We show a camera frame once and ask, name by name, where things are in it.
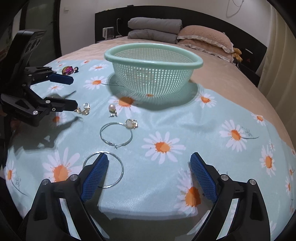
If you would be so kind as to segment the multicolour round brooch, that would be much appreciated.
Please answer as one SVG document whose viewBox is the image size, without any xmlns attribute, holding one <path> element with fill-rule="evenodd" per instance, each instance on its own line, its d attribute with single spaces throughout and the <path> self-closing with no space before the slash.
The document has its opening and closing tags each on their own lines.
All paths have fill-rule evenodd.
<svg viewBox="0 0 296 241">
<path fill-rule="evenodd" d="M 63 69 L 62 69 L 62 75 L 71 75 L 74 73 L 74 68 L 72 66 L 65 66 Z"/>
</svg>

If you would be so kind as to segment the small silver hoop bangle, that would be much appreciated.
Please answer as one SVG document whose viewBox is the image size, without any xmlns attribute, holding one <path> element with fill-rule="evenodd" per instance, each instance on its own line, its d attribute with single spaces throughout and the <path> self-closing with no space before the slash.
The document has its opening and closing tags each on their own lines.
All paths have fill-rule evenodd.
<svg viewBox="0 0 296 241">
<path fill-rule="evenodd" d="M 133 139 L 131 127 L 126 123 L 111 122 L 103 125 L 99 136 L 105 144 L 118 149 L 128 145 Z"/>
</svg>

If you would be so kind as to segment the small brown teddy bear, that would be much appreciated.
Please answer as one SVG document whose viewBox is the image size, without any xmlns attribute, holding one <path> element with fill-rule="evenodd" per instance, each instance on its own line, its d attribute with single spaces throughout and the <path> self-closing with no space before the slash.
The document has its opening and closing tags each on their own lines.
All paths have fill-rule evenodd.
<svg viewBox="0 0 296 241">
<path fill-rule="evenodd" d="M 235 59 L 239 63 L 242 62 L 241 54 L 242 52 L 238 48 L 233 48 L 233 53 L 232 53 L 233 59 Z"/>
</svg>

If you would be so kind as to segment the white device on nightstand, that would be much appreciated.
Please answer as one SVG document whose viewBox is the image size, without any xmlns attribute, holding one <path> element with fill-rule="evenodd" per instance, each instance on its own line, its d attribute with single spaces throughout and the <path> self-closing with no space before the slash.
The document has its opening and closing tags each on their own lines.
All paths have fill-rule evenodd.
<svg viewBox="0 0 296 241">
<path fill-rule="evenodd" d="M 102 29 L 102 37 L 104 40 L 114 39 L 114 27 L 105 27 Z"/>
</svg>

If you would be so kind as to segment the dark door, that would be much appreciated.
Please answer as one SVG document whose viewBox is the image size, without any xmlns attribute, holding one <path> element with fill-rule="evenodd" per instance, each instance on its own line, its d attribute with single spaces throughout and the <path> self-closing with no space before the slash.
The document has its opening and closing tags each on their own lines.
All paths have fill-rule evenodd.
<svg viewBox="0 0 296 241">
<path fill-rule="evenodd" d="M 44 66 L 62 56 L 59 15 L 60 1 L 28 1 L 20 9 L 1 36 L 1 59 L 8 51 L 16 33 L 23 29 L 45 30 L 46 33 L 32 53 L 29 65 Z"/>
</svg>

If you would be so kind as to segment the large silver hoop bangle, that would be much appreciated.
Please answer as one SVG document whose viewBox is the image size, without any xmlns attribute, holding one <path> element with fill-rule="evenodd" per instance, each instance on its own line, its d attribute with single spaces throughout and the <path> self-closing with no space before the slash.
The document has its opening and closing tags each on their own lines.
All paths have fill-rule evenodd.
<svg viewBox="0 0 296 241">
<path fill-rule="evenodd" d="M 116 154 L 109 151 L 97 151 L 90 154 L 83 162 L 83 171 L 87 171 L 86 186 L 109 189 L 123 178 L 123 162 Z"/>
</svg>

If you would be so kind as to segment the mint green plastic basket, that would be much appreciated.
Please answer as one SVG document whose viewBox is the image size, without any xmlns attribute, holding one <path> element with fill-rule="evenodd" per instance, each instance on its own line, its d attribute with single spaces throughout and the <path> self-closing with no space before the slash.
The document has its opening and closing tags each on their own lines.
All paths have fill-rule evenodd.
<svg viewBox="0 0 296 241">
<path fill-rule="evenodd" d="M 104 53 L 113 65 L 119 85 L 138 94 L 165 95 L 178 92 L 203 59 L 188 50 L 164 44 L 131 43 Z"/>
</svg>

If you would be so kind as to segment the daisy print blue cloth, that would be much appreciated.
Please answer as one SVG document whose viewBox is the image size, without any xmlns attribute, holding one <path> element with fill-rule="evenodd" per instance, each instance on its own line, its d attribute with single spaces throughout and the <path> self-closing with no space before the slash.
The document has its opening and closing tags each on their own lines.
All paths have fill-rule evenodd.
<svg viewBox="0 0 296 241">
<path fill-rule="evenodd" d="M 82 170 L 97 151 L 121 159 L 122 180 L 102 189 L 88 204 L 109 240 L 190 240 L 212 203 L 193 176 L 189 161 L 204 161 L 235 181 L 255 179 L 266 204 L 271 238 L 295 211 L 295 151 L 263 116 L 201 85 L 188 83 L 171 96 L 139 96 L 125 90 L 111 63 L 79 65 L 71 85 L 44 82 L 32 87 L 41 97 L 90 104 L 88 115 L 52 113 L 38 127 L 21 124 L 12 138 L 4 178 L 17 212 L 29 211 L 45 178 L 64 181 Z M 114 104 L 117 117 L 110 118 Z M 118 149 L 102 142 L 107 123 L 126 123 L 132 141 Z"/>
</svg>

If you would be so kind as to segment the cream curtain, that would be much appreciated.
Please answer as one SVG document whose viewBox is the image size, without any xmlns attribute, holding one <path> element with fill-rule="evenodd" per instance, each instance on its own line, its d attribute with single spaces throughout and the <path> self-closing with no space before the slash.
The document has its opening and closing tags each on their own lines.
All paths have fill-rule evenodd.
<svg viewBox="0 0 296 241">
<path fill-rule="evenodd" d="M 258 86 L 288 132 L 295 131 L 295 36 L 275 8 Z"/>
</svg>

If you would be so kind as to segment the black headboard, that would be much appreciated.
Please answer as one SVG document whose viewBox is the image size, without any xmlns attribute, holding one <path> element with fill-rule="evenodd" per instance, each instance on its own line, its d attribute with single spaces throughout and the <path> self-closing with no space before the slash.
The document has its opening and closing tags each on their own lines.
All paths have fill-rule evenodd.
<svg viewBox="0 0 296 241">
<path fill-rule="evenodd" d="M 240 28 L 211 15 L 172 6 L 134 6 L 108 9 L 95 14 L 95 42 L 104 40 L 102 29 L 113 27 L 115 35 L 127 36 L 131 29 L 127 23 L 131 18 L 146 17 L 158 19 L 180 19 L 183 27 L 200 25 L 225 33 L 235 48 L 242 52 L 239 70 L 258 86 L 260 77 L 256 74 L 266 54 L 267 47 Z"/>
</svg>

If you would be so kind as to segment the upper beige ruffled pillow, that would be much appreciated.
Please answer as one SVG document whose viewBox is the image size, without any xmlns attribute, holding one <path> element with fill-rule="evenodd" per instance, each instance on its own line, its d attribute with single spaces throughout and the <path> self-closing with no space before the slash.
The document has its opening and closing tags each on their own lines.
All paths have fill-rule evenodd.
<svg viewBox="0 0 296 241">
<path fill-rule="evenodd" d="M 177 40 L 198 40 L 222 48 L 226 53 L 233 53 L 233 44 L 226 34 L 212 28 L 190 25 L 177 35 Z"/>
</svg>

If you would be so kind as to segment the upper grey folded blanket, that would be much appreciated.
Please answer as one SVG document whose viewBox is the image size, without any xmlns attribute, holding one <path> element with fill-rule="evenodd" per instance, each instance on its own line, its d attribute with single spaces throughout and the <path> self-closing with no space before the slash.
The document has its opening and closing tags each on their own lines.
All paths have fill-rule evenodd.
<svg viewBox="0 0 296 241">
<path fill-rule="evenodd" d="M 133 30 L 149 29 L 170 34 L 178 34 L 182 28 L 182 20 L 137 17 L 131 18 L 127 25 Z"/>
</svg>

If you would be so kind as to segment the lower grey folded blanket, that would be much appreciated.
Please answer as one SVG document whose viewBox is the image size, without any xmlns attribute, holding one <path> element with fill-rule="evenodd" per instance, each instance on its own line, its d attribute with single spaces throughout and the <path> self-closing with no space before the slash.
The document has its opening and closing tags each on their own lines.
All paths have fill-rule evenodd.
<svg viewBox="0 0 296 241">
<path fill-rule="evenodd" d="M 128 33 L 128 39 L 144 39 L 153 40 L 159 42 L 165 42 L 170 44 L 177 43 L 177 35 L 171 33 L 165 33 L 156 30 L 143 29 L 143 30 L 132 30 Z"/>
</svg>

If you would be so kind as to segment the beige ruffled pillow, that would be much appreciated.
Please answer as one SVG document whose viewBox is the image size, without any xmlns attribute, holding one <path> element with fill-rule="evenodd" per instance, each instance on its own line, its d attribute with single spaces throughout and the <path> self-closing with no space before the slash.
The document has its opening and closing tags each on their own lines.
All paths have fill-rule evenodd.
<svg viewBox="0 0 296 241">
<path fill-rule="evenodd" d="M 178 44 L 213 55 L 229 63 L 233 63 L 233 57 L 231 53 L 226 53 L 222 48 L 211 45 L 209 43 L 202 42 L 199 40 L 184 39 L 179 40 Z"/>
<path fill-rule="evenodd" d="M 177 35 L 177 40 L 198 40 L 222 48 L 226 53 L 233 53 L 233 44 L 226 34 L 212 28 L 190 25 Z"/>
</svg>

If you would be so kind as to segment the lower beige ruffled pillow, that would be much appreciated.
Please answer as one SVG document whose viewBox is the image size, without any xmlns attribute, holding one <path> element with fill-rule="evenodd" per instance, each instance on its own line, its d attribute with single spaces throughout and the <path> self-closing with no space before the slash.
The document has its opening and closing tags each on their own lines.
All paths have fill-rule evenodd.
<svg viewBox="0 0 296 241">
<path fill-rule="evenodd" d="M 233 57 L 231 53 L 226 53 L 222 48 L 211 45 L 209 43 L 202 42 L 199 40 L 184 39 L 179 40 L 178 44 L 213 55 L 229 63 L 233 63 Z"/>
</svg>

